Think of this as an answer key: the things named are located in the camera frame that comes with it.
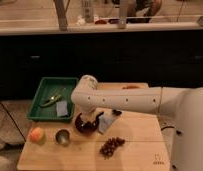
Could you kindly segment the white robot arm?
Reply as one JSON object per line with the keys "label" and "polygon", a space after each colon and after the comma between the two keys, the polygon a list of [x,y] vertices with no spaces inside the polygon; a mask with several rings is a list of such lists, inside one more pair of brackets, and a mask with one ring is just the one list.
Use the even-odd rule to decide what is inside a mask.
{"label": "white robot arm", "polygon": [[203,171],[203,87],[98,89],[94,76],[83,75],[71,100],[84,113],[100,107],[174,117],[170,171]]}

